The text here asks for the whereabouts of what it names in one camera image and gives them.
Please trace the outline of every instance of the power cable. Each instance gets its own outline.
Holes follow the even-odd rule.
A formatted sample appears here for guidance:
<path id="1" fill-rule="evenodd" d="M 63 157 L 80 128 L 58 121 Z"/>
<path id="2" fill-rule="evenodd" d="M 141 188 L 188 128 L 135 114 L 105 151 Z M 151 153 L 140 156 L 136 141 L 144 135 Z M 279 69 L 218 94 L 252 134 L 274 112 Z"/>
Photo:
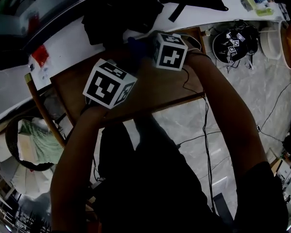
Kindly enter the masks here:
<path id="1" fill-rule="evenodd" d="M 241 59 L 238 61 L 237 66 L 234 66 L 234 64 L 236 63 L 236 61 L 234 61 L 234 63 L 233 63 L 232 65 L 227 66 L 227 67 L 226 67 L 226 69 L 227 69 L 227 73 L 229 73 L 229 72 L 231 71 L 232 68 L 237 69 L 238 66 L 239 66 L 239 63 L 240 63 L 240 62 L 241 62 Z"/>
<path id="2" fill-rule="evenodd" d="M 221 133 L 221 131 L 215 131 L 215 132 L 207 133 L 207 135 L 209 135 L 209 134 L 214 134 L 214 133 Z M 179 148 L 181 147 L 181 145 L 182 145 L 183 143 L 185 143 L 185 142 L 193 141 L 193 140 L 196 140 L 196 139 L 198 139 L 198 138 L 200 138 L 200 137 L 203 137 L 203 136 L 205 136 L 205 135 L 203 134 L 203 135 L 200 135 L 200 136 L 195 137 L 195 138 L 193 138 L 193 139 L 190 139 L 190 140 L 186 140 L 186 141 L 184 141 L 184 142 L 181 142 L 181 143 L 177 144 L 177 148 L 179 149 Z"/>
<path id="3" fill-rule="evenodd" d="M 269 137 L 273 138 L 274 140 L 277 140 L 277 141 L 279 141 L 279 142 L 281 142 L 281 143 L 283 143 L 283 141 L 281 141 L 281 140 L 279 140 L 279 139 L 277 139 L 277 138 L 275 138 L 275 137 L 273 137 L 273 136 L 271 136 L 271 135 L 269 135 L 269 134 L 266 134 L 266 133 L 262 132 L 262 129 L 263 129 L 265 123 L 267 122 L 267 120 L 270 118 L 271 114 L 274 112 L 274 109 L 276 108 L 276 105 L 277 105 L 277 103 L 278 103 L 278 100 L 279 100 L 281 94 L 282 94 L 282 93 L 283 93 L 283 92 L 288 88 L 288 86 L 289 86 L 290 84 L 291 84 L 291 83 L 287 84 L 286 87 L 283 88 L 283 90 L 279 93 L 279 95 L 278 95 L 278 97 L 277 97 L 277 99 L 276 99 L 276 103 L 275 103 L 275 105 L 274 105 L 272 111 L 270 112 L 270 114 L 268 115 L 268 117 L 266 118 L 266 120 L 264 121 L 264 123 L 262 124 L 262 127 L 260 128 L 259 125 L 257 125 L 257 127 L 258 127 L 258 132 L 259 132 L 259 133 L 262 133 L 263 135 L 269 136 Z"/>
<path id="4" fill-rule="evenodd" d="M 99 174 L 98 172 L 98 169 L 96 168 L 96 160 L 95 160 L 95 157 L 93 158 L 93 161 L 94 161 L 94 178 L 95 180 L 98 182 L 98 181 L 103 181 L 103 178 L 102 177 L 98 177 L 96 178 L 96 174 L 95 174 L 95 171 Z"/>
<path id="5" fill-rule="evenodd" d="M 217 165 L 215 165 L 213 168 L 212 168 L 212 171 L 217 167 L 217 166 L 219 166 L 224 160 L 226 160 L 227 158 L 230 158 L 230 156 L 227 156 L 227 157 L 225 157 L 222 161 L 220 161 Z M 206 174 L 205 176 L 203 176 L 203 177 L 201 177 L 200 179 L 198 179 L 198 180 L 201 180 L 201 179 L 203 179 L 203 178 L 205 178 L 205 177 L 207 177 L 208 176 L 208 174 Z"/>
<path id="6" fill-rule="evenodd" d="M 185 87 L 185 84 L 187 83 L 187 81 L 189 80 L 190 78 L 190 74 L 189 72 L 183 68 L 183 70 L 188 74 L 188 78 L 187 80 L 185 81 L 185 83 L 183 84 L 183 88 L 184 89 L 187 89 L 187 90 L 190 90 L 196 94 L 198 94 L 196 91 L 194 90 L 191 90 L 189 88 L 186 88 Z M 205 148 L 206 148 L 206 154 L 207 154 L 207 159 L 208 159 L 208 181 L 209 181 L 209 190 L 210 190 L 210 199 L 211 199 L 211 210 L 213 213 L 215 213 L 215 209 L 214 209 L 214 202 L 213 202 L 213 193 L 212 193 L 212 171 L 211 171 L 211 160 L 210 160 L 210 154 L 209 154 L 209 148 L 208 148 L 208 138 L 207 138 L 207 132 L 206 132 L 206 126 L 207 126 L 207 115 L 208 115 L 208 110 L 209 110 L 209 105 L 207 103 L 207 100 L 206 100 L 206 97 L 203 96 L 202 97 L 203 100 L 205 101 L 205 123 L 204 123 L 204 126 L 203 126 L 203 132 L 204 132 L 204 137 L 205 137 Z"/>

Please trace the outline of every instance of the white container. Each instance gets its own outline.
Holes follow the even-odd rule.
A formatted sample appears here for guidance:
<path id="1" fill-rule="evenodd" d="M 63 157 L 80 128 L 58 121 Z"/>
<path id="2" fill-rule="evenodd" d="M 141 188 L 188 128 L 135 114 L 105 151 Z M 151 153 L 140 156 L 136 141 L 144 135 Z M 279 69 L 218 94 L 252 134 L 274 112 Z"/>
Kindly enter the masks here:
<path id="1" fill-rule="evenodd" d="M 278 30 L 264 28 L 260 32 L 260 43 L 263 53 L 268 59 L 279 60 L 281 57 L 281 38 Z"/>

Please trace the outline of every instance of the wooden table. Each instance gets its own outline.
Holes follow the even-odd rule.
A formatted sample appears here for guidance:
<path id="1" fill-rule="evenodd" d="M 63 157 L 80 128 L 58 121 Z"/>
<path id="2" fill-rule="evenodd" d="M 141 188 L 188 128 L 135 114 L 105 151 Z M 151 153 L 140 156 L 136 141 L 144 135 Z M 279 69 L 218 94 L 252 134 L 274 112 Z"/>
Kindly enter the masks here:
<path id="1" fill-rule="evenodd" d="M 205 46 L 199 27 L 177 32 L 186 33 L 196 38 L 201 43 L 202 51 L 205 53 Z M 85 97 L 82 94 L 85 84 L 94 64 L 100 58 L 104 60 L 113 59 L 116 63 L 119 63 L 130 59 L 130 52 L 126 45 L 123 45 L 120 49 L 107 50 L 77 63 L 51 78 L 52 86 L 73 126 L 76 124 L 81 115 L 81 110 L 85 106 Z M 188 78 L 185 71 L 172 71 L 143 65 L 138 70 L 136 75 L 138 81 L 129 96 L 124 103 L 109 111 L 101 126 L 105 127 L 106 125 L 201 98 L 203 87 L 199 79 L 190 67 L 184 66 L 184 68 L 190 74 L 185 87 L 196 91 L 196 93 L 182 87 Z"/>

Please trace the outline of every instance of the dark shirt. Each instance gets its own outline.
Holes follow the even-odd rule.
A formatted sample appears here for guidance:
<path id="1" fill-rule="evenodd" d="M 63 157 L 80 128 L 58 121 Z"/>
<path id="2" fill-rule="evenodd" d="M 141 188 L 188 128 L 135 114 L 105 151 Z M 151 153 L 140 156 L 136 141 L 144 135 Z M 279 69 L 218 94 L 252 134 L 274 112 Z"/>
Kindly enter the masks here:
<path id="1" fill-rule="evenodd" d="M 193 171 L 189 168 L 181 177 L 179 169 L 105 181 L 104 196 L 96 203 L 103 232 L 231 232 L 211 212 Z M 285 232 L 288 212 L 281 189 L 267 162 L 249 170 L 237 187 L 233 232 Z"/>

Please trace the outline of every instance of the white table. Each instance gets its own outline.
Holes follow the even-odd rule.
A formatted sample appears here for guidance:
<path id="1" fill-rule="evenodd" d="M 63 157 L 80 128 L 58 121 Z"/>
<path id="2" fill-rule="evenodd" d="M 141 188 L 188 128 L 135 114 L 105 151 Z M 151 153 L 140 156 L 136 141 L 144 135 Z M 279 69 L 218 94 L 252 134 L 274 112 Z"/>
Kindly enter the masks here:
<path id="1" fill-rule="evenodd" d="M 255 11 L 247 12 L 241 5 L 241 0 L 222 1 L 224 5 L 229 8 L 226 12 L 208 8 L 186 6 L 175 22 L 171 22 L 168 18 L 174 12 L 178 4 L 164 4 L 163 11 L 159 14 L 151 31 L 160 30 L 169 32 L 177 29 L 209 23 L 233 21 L 236 19 L 266 21 L 283 20 L 282 13 L 276 3 L 271 4 L 271 8 L 275 11 L 272 16 L 259 17 Z M 50 65 L 48 66 L 47 71 L 48 78 L 46 80 L 40 78 L 40 67 L 38 63 L 33 58 L 30 59 L 30 62 L 35 66 L 35 69 L 32 72 L 32 77 L 38 90 L 50 84 L 50 77 L 84 59 L 104 51 L 102 44 L 94 46 L 89 44 L 84 25 L 81 23 L 82 19 L 83 18 L 81 17 L 73 21 L 44 43 L 44 46 L 49 53 L 50 60 Z M 141 38 L 146 35 L 127 30 L 124 32 L 123 38 L 124 40 L 127 40 L 130 36 Z"/>

